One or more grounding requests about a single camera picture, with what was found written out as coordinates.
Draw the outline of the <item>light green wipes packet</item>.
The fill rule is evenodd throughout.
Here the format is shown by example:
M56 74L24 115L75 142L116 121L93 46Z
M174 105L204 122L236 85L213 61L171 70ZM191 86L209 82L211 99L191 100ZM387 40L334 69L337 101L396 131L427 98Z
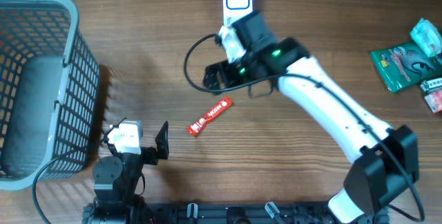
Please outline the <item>light green wipes packet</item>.
M410 37L428 56L441 53L441 35L437 28L427 19L421 18L410 32Z

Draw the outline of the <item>red Nescafe stick sachet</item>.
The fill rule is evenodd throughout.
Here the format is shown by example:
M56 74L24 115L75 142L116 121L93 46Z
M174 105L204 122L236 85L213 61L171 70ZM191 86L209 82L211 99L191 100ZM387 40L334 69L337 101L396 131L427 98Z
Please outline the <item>red Nescafe stick sachet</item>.
M201 131L213 120L215 120L221 113L226 111L233 101L230 97L222 98L217 104L215 104L209 111L207 111L202 117L198 118L193 124L187 127L187 131L191 136L197 136Z

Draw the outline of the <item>pink Kleenex tissue pack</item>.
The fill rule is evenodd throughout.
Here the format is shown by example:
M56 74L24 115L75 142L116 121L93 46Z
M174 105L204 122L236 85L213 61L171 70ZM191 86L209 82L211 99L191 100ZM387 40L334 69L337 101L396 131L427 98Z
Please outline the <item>pink Kleenex tissue pack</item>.
M424 97L427 105L433 113L441 112L442 110L442 89L431 92Z

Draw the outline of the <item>green 3M gloves packet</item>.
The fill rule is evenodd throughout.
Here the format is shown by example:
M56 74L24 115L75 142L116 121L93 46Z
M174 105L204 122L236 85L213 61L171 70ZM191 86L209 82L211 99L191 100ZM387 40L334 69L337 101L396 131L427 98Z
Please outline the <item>green 3M gloves packet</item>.
M441 76L441 55L428 57L413 41L373 50L369 55L387 89L393 93Z

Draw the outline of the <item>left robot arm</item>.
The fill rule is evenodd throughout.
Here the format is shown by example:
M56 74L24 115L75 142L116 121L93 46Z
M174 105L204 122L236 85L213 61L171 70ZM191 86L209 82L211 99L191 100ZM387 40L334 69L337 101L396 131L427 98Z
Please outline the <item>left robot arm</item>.
M155 215L142 194L135 192L138 182L146 182L144 165L157 165L169 158L169 123L155 137L154 147L143 147L142 123L123 119L103 137L110 156L93 167L93 202L84 208L83 223L154 223Z

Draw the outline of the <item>white green box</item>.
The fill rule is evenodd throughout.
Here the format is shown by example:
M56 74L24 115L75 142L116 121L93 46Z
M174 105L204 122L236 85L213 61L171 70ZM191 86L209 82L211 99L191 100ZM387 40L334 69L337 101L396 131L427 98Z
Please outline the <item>white green box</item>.
M423 80L420 84L421 90L424 94L429 94L431 92L437 91L442 88L442 78L434 78L430 80Z

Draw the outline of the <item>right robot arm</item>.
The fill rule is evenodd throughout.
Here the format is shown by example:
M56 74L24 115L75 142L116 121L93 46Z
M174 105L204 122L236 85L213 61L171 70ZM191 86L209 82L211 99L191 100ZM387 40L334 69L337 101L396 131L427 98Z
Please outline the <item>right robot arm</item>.
M351 168L343 188L328 202L341 223L375 215L414 189L419 159L412 130L394 129L366 111L298 41L277 39L258 11L225 17L215 40L227 54L220 71L226 90L271 81L342 149Z

